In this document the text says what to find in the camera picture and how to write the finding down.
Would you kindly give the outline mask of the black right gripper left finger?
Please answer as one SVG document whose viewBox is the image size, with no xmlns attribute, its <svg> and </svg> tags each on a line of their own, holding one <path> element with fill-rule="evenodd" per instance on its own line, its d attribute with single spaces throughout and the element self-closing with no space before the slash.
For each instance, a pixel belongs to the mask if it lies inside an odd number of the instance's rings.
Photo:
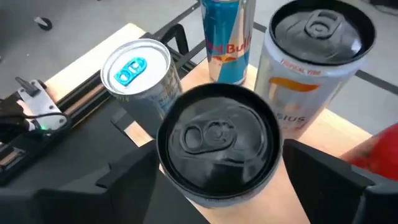
<svg viewBox="0 0 398 224">
<path fill-rule="evenodd" d="M 142 223 L 158 166 L 150 141 L 63 189 L 1 189 L 1 223 Z"/>
</svg>

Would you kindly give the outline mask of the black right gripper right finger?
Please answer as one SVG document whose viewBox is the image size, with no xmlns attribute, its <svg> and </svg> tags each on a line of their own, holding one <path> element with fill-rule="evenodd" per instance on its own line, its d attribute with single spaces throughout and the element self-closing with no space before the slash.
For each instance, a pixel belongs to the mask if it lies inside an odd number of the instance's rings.
<svg viewBox="0 0 398 224">
<path fill-rule="evenodd" d="M 397 224 L 397 182 L 293 139 L 283 160 L 310 223 Z"/>
</svg>

